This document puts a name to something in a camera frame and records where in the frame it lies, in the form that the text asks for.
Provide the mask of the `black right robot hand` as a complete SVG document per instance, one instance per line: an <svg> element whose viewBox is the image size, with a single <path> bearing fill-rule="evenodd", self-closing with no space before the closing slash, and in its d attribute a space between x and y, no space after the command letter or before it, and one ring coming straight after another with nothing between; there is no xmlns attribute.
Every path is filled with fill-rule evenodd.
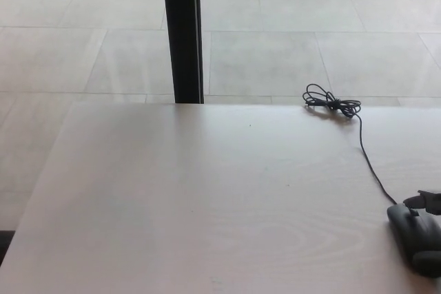
<svg viewBox="0 0 441 294"><path fill-rule="evenodd" d="M421 275L440 277L440 194L419 190L418 195L404 201L406 254L412 267Z"/></svg>

